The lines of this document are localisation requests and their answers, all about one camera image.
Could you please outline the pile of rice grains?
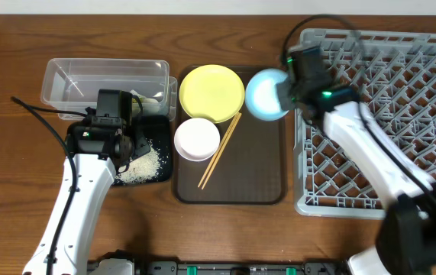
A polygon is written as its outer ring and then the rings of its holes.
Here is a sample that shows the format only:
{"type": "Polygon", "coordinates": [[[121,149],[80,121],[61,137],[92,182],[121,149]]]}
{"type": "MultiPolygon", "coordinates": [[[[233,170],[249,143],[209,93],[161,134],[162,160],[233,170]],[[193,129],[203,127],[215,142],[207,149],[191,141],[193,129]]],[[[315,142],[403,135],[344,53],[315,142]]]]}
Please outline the pile of rice grains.
{"type": "Polygon", "coordinates": [[[160,169],[160,156],[152,147],[150,152],[129,163],[124,172],[119,172],[116,179],[124,185],[145,183],[155,178],[160,169]]]}

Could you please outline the light blue bowl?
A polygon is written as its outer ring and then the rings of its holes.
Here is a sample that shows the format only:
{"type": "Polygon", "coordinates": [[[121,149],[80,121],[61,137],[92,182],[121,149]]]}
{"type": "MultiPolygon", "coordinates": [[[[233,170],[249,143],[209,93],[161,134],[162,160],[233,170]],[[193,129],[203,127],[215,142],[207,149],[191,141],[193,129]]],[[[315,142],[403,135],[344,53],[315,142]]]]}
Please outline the light blue bowl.
{"type": "Polygon", "coordinates": [[[245,105],[255,118],[275,121],[289,112],[281,109],[276,88],[286,77],[282,70],[264,69],[250,79],[245,89],[245,105]]]}

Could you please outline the white bowl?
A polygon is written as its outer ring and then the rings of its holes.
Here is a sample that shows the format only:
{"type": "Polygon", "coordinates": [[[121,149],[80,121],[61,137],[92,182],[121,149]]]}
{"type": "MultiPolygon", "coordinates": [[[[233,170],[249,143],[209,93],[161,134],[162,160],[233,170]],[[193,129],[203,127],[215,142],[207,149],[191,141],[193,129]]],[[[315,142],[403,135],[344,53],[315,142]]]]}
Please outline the white bowl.
{"type": "Polygon", "coordinates": [[[204,118],[184,121],[174,136],[174,147],[186,160],[200,162],[212,157],[221,142],[218,128],[204,118]]]}

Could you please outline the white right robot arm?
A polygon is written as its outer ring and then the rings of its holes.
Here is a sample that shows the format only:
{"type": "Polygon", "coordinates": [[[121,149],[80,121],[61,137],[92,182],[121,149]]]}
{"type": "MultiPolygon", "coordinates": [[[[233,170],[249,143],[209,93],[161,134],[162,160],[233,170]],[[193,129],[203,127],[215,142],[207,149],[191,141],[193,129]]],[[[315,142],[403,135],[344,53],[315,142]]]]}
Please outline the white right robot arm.
{"type": "Polygon", "coordinates": [[[277,86],[283,109],[338,144],[374,188],[386,211],[376,242],[347,260],[351,274],[429,274],[436,265],[436,182],[389,138],[360,98],[335,82],[320,47],[284,50],[288,76],[277,86]]]}

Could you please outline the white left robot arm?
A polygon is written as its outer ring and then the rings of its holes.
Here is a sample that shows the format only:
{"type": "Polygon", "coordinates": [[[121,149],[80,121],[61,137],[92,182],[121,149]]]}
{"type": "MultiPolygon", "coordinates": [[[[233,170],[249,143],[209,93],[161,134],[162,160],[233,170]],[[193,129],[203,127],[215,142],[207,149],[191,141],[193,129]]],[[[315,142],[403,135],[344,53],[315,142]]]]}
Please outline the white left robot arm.
{"type": "Polygon", "coordinates": [[[40,108],[14,100],[37,118],[60,143],[66,158],[49,222],[25,274],[87,274],[89,249],[102,204],[118,171],[150,152],[139,124],[142,101],[134,92],[101,89],[95,108],[61,137],[40,108]]]}

